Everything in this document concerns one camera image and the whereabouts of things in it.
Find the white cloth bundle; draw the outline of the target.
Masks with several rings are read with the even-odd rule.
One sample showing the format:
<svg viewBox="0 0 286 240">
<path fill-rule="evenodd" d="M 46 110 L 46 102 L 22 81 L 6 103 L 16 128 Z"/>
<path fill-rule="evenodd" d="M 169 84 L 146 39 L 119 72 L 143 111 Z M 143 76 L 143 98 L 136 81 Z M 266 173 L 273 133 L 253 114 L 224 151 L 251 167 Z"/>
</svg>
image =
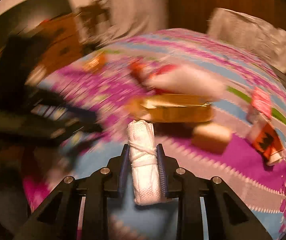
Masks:
<svg viewBox="0 0 286 240">
<path fill-rule="evenodd" d="M 135 204 L 147 206 L 164 202 L 153 125 L 133 120 L 128 124 L 127 135 Z"/>
</svg>

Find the beige sponge block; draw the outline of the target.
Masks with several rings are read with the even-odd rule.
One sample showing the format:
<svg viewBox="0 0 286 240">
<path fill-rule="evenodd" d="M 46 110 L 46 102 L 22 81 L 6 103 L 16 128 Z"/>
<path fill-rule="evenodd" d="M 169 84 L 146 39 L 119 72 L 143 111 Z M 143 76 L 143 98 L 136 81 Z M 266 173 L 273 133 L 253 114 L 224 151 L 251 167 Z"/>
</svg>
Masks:
<svg viewBox="0 0 286 240">
<path fill-rule="evenodd" d="M 191 142 L 201 150 L 222 154 L 232 139 L 232 131 L 214 122 L 199 124 L 193 128 Z"/>
</svg>

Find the wooden chest of drawers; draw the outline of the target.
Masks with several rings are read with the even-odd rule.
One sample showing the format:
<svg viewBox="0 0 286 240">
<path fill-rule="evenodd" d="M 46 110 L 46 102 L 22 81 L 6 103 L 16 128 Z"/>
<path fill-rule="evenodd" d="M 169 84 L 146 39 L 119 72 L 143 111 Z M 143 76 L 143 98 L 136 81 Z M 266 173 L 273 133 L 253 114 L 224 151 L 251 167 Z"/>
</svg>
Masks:
<svg viewBox="0 0 286 240">
<path fill-rule="evenodd" d="M 29 28 L 27 23 L 10 27 L 0 19 L 0 73 L 6 77 L 23 75 L 43 64 L 46 74 L 82 57 L 75 14 L 43 20 Z"/>
</svg>

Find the black television screen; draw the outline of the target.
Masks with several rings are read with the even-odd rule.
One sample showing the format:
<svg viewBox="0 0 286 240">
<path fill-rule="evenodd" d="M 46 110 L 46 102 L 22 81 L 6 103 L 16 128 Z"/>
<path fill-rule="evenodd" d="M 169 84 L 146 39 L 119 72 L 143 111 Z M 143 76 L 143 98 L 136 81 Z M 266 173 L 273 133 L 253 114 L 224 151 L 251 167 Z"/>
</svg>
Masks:
<svg viewBox="0 0 286 240">
<path fill-rule="evenodd" d="M 69 0 L 25 0 L 0 15 L 0 48 L 11 35 L 26 33 L 43 21 L 70 13 Z"/>
</svg>

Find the yellow snack wrapper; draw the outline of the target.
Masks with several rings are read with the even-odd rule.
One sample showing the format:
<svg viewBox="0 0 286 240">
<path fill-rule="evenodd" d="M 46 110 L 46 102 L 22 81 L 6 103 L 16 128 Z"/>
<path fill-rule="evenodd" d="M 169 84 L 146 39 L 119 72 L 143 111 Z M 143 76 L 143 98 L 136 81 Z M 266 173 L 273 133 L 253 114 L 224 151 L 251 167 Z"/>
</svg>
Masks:
<svg viewBox="0 0 286 240">
<path fill-rule="evenodd" d="M 83 70 L 89 73 L 97 73 L 102 70 L 106 64 L 106 54 L 105 52 L 97 53 L 93 58 L 89 59 L 84 65 Z"/>
</svg>

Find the orange white flattened carton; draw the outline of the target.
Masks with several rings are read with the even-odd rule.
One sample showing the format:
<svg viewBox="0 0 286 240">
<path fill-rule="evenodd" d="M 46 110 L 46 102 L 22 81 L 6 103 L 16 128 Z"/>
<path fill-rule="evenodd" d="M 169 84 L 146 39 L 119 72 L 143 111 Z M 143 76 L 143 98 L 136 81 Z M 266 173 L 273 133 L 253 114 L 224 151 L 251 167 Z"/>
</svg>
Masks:
<svg viewBox="0 0 286 240">
<path fill-rule="evenodd" d="M 254 121 L 246 140 L 262 156 L 266 165 L 279 163 L 283 156 L 283 144 L 270 121 L 259 115 Z"/>
</svg>

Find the purple floral bed sheet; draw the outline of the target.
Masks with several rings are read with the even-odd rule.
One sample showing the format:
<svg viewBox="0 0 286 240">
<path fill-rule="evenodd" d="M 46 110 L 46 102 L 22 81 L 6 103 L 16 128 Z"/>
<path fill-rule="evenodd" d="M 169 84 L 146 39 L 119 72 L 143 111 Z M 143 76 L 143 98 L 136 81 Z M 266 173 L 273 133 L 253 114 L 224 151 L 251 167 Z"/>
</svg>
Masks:
<svg viewBox="0 0 286 240">
<path fill-rule="evenodd" d="M 155 140 L 165 153 L 196 176 L 222 177 L 251 209 L 273 239 L 286 233 L 286 89 L 273 70 L 256 56 L 187 29 L 168 29 L 136 36 L 104 47 L 107 63 L 98 73 L 86 73 L 87 55 L 61 68 L 41 83 L 42 88 L 62 94 L 83 109 L 96 111 L 104 127 L 101 139 L 86 146 L 91 137 L 82 132 L 63 142 L 54 154 L 35 153 L 23 173 L 23 187 L 32 210 L 68 174 L 91 175 L 120 154 L 127 142 L 132 117 L 126 103 L 145 95 L 144 87 L 131 76 L 129 65 L 142 59 L 153 69 L 163 64 L 188 64 L 222 78 L 227 87 L 213 104 L 214 121 L 232 131 L 222 154 L 213 154 L 191 144 L 189 129 L 179 124 L 155 125 Z M 272 100 L 271 123 L 284 146 L 283 159 L 267 166 L 248 144 L 246 135 L 251 93 L 259 87 Z"/>
</svg>

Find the golden cardboard box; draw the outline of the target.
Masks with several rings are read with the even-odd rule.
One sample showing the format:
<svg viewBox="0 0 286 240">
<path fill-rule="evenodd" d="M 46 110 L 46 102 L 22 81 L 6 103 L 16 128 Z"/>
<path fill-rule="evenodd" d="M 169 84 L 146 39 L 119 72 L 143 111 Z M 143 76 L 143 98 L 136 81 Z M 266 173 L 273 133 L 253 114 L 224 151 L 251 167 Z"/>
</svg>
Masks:
<svg viewBox="0 0 286 240">
<path fill-rule="evenodd" d="M 214 118 L 212 102 L 185 94 L 159 94 L 131 98 L 125 108 L 136 120 L 152 123 L 199 123 Z"/>
</svg>

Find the pink drink carton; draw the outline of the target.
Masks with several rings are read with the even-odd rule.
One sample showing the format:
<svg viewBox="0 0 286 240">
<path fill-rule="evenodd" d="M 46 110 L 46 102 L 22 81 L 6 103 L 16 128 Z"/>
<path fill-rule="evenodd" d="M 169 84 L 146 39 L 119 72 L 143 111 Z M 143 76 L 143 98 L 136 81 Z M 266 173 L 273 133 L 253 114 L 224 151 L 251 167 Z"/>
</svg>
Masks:
<svg viewBox="0 0 286 240">
<path fill-rule="evenodd" d="M 259 87 L 255 87 L 251 93 L 247 120 L 253 124 L 260 117 L 263 117 L 266 120 L 270 120 L 272 118 L 272 102 L 269 93 Z"/>
</svg>

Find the orange small wrapper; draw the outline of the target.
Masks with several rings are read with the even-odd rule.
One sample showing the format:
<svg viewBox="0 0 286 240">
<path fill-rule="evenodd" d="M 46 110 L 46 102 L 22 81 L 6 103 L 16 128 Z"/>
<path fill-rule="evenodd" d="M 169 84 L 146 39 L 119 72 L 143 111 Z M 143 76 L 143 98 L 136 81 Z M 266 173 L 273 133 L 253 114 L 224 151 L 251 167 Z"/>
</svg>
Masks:
<svg viewBox="0 0 286 240">
<path fill-rule="evenodd" d="M 147 67 L 140 59 L 132 60 L 129 64 L 129 70 L 131 76 L 139 83 L 144 82 L 148 77 Z"/>
</svg>

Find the red pomegranate with sticker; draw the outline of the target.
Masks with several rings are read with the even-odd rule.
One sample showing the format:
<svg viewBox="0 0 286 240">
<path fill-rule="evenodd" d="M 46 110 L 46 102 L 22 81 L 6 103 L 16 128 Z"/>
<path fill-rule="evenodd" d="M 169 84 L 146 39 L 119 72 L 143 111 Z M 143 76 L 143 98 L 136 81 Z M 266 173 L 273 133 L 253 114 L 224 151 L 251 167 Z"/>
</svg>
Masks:
<svg viewBox="0 0 286 240">
<path fill-rule="evenodd" d="M 151 78 L 153 78 L 157 75 L 165 74 L 165 73 L 173 71 L 177 68 L 178 68 L 178 66 L 175 64 L 163 65 L 156 72 L 153 72 L 152 74 L 150 74 L 148 79 L 150 80 Z M 159 94 L 172 94 L 172 92 L 164 90 L 164 89 L 159 89 L 159 88 L 154 88 L 154 87 L 153 87 L 153 89 L 154 89 L 155 94 L 157 94 L 157 95 L 159 95 Z"/>
</svg>

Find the grey striped cloth cover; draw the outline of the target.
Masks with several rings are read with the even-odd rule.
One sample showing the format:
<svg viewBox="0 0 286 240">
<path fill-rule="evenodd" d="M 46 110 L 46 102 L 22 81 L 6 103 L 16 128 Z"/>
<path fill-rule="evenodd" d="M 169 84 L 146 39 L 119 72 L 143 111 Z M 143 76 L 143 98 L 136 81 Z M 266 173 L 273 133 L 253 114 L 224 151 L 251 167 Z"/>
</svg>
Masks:
<svg viewBox="0 0 286 240">
<path fill-rule="evenodd" d="M 109 12 L 100 46 L 168 27 L 168 0 L 95 0 Z"/>
</svg>

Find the white satin cloth cover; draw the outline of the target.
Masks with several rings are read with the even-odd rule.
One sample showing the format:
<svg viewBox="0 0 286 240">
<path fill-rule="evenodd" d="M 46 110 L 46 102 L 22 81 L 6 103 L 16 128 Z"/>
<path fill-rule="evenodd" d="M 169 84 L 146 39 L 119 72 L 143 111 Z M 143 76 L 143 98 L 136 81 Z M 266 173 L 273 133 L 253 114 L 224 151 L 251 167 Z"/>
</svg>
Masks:
<svg viewBox="0 0 286 240">
<path fill-rule="evenodd" d="M 213 10 L 207 34 L 255 54 L 286 74 L 286 31 L 245 13 L 224 8 Z"/>
</svg>

